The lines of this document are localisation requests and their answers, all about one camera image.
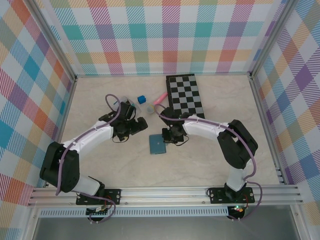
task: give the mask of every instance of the checkerboard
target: checkerboard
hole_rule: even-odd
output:
[[[191,113],[205,118],[194,74],[166,76],[166,88],[169,105],[177,114]]]

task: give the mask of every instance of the gray floor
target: gray floor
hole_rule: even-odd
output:
[[[196,79],[206,119],[216,122],[238,119],[257,141],[257,173],[251,180],[263,185],[278,184],[247,76],[202,75]],[[145,95],[151,103],[166,91],[165,80],[165,76],[78,79],[62,140],[76,137],[109,112],[106,94],[126,96],[133,101]],[[146,106],[140,105],[148,129],[131,136],[126,143],[103,142],[80,163],[82,174],[109,187],[208,186],[226,182],[229,165],[217,141],[191,136],[181,147],[168,145],[166,154],[150,155],[149,135],[160,134],[166,125],[155,113],[146,113]]]
[[[41,218],[33,240],[298,240],[289,206],[261,206],[241,222],[226,217]]]

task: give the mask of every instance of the black mounting plate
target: black mounting plate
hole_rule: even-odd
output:
[[[226,190],[224,187],[211,187],[206,191],[207,196],[210,198],[211,204],[253,204],[255,202],[255,196],[252,187],[245,187],[236,201],[231,201],[225,194]]]
[[[107,199],[111,199],[112,201],[114,201],[115,205],[119,205],[120,204],[120,199],[121,199],[121,189],[104,189],[104,193],[101,196],[102,198],[107,198]],[[76,198],[75,201],[76,205],[104,205],[105,201],[104,200],[100,200],[100,199],[95,199],[95,198],[91,198],[91,197],[87,197],[84,195],[79,195]]]

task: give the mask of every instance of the beige floor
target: beige floor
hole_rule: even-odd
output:
[[[145,95],[147,102],[153,102],[166,91],[165,79],[164,76],[80,78],[62,140],[79,135],[109,112],[106,94],[126,96],[135,102],[138,96]],[[278,184],[247,76],[196,76],[196,79],[206,119],[217,122],[238,119],[257,141],[257,173],[251,180],[264,185]],[[81,173],[109,187],[209,186],[226,182],[229,165],[217,141],[191,136],[183,146],[168,145],[166,154],[150,155],[149,135],[160,134],[166,126],[155,113],[146,113],[146,104],[141,109],[148,129],[131,136],[126,143],[103,142],[80,163]]]

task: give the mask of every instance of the purple cable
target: purple cable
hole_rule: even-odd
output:
[[[223,125],[220,125],[218,123],[215,123],[215,122],[211,122],[211,121],[208,121],[208,120],[205,120],[205,119],[189,119],[189,118],[169,118],[169,117],[166,117],[166,116],[163,116],[161,115],[157,110],[156,110],[156,106],[160,106],[162,108],[165,109],[165,107],[161,104],[156,104],[154,105],[154,111],[156,114],[159,115],[160,118],[162,119],[166,119],[166,120],[169,120],[169,121],[190,121],[190,122],[201,122],[201,123],[205,123],[205,124],[211,124],[211,125],[214,125],[214,126],[217,126],[217,127],[220,127],[220,128],[223,128],[223,129],[226,129],[228,130],[229,132],[233,133],[239,140],[240,142],[243,144],[243,146],[245,147],[245,149],[247,150],[247,152],[249,153],[250,155],[250,158],[252,159],[252,164],[253,164],[253,171],[251,174],[249,174],[248,176],[245,176],[243,180],[246,180],[248,178],[251,178],[252,176],[254,176],[256,174],[256,171],[257,171],[257,164],[256,164],[256,160],[255,160],[255,157],[254,155],[252,154],[250,148],[248,147],[248,145],[246,144],[246,142],[240,137],[240,135],[238,133],[236,133],[233,129],[227,127],[227,126],[223,126]]]
[[[87,197],[89,197],[89,198],[92,198],[92,199],[105,200],[105,201],[113,204],[112,213],[111,213],[109,216],[106,216],[105,218],[103,218],[103,219],[100,220],[100,221],[94,221],[94,220],[92,220],[92,219],[91,219],[92,214],[90,214],[90,215],[89,215],[89,219],[90,219],[91,223],[92,223],[92,222],[95,222],[96,224],[101,224],[101,223],[107,221],[108,219],[110,219],[111,216],[112,216],[113,214],[115,214],[115,212],[116,212],[116,204],[115,204],[115,202],[112,201],[111,199],[108,199],[108,198],[105,198],[105,197],[100,197],[100,196],[91,196],[91,195],[89,195],[89,194],[82,193],[82,192],[80,192],[80,194],[81,194],[81,195],[84,195],[84,196],[87,196]]]
[[[107,98],[111,96],[111,97],[114,97],[116,99],[116,101],[118,102],[119,104],[119,107],[118,107],[118,110],[117,110],[117,113],[115,115],[114,118],[112,118],[110,121],[108,121],[107,123],[103,124],[103,125],[100,125],[100,126],[97,126],[96,128],[91,128],[89,129],[88,131],[82,133],[80,136],[78,136],[72,143],[69,144],[69,146],[67,146],[62,154],[62,157],[60,159],[60,164],[59,164],[59,171],[58,171],[58,183],[57,183],[57,186],[56,186],[56,192],[55,192],[55,195],[58,196],[59,193],[61,192],[60,188],[61,188],[61,178],[62,178],[62,167],[63,167],[63,164],[64,164],[64,161],[65,161],[65,157],[66,157],[66,154],[67,152],[70,150],[70,148],[74,145],[74,143],[77,143],[80,139],[82,139],[84,136],[86,136],[87,134],[91,133],[92,131],[96,131],[98,129],[101,129],[101,128],[104,128],[105,126],[109,125],[110,123],[112,123],[114,120],[117,119],[117,117],[119,116],[120,114],[120,111],[121,111],[121,103],[120,103],[120,100],[119,98],[117,98],[117,96],[113,95],[113,94],[107,94],[105,95],[105,102],[106,104],[108,105],[108,107],[113,111],[113,109],[111,108],[110,104],[108,103],[108,100]]]
[[[165,107],[161,104],[155,104],[154,105],[154,111],[155,113],[162,119],[166,119],[166,120],[169,120],[169,121],[190,121],[190,122],[201,122],[201,123],[205,123],[205,124],[211,124],[211,125],[214,125],[214,126],[217,126],[217,127],[221,127],[223,129],[226,129],[228,130],[229,132],[233,133],[239,140],[240,142],[243,144],[243,146],[245,147],[245,149],[247,150],[247,152],[249,153],[250,155],[250,158],[252,159],[252,163],[253,163],[253,172],[247,176],[245,176],[243,178],[243,180],[246,180],[248,178],[251,178],[252,176],[254,176],[256,174],[256,171],[257,171],[257,164],[256,164],[256,160],[255,160],[255,157],[254,155],[252,154],[250,148],[248,147],[248,145],[246,144],[246,142],[240,137],[239,134],[237,134],[233,129],[227,127],[227,126],[223,126],[223,125],[220,125],[218,123],[215,123],[215,122],[211,122],[211,121],[208,121],[208,120],[205,120],[205,119],[193,119],[193,118],[169,118],[169,117],[166,117],[166,116],[163,116],[161,115],[156,107],[157,106],[160,106],[162,108],[165,109]],[[253,212],[255,212],[257,210],[257,208],[259,207],[259,205],[261,204],[261,201],[262,201],[262,194],[263,194],[263,191],[262,191],[262,187],[259,183],[257,182],[254,182],[254,181],[246,181],[247,183],[249,184],[256,184],[258,185],[258,187],[260,188],[260,198],[259,198],[259,201],[257,203],[257,205],[254,207],[254,209],[245,217],[243,217],[242,219],[246,219],[247,217],[249,217]]]

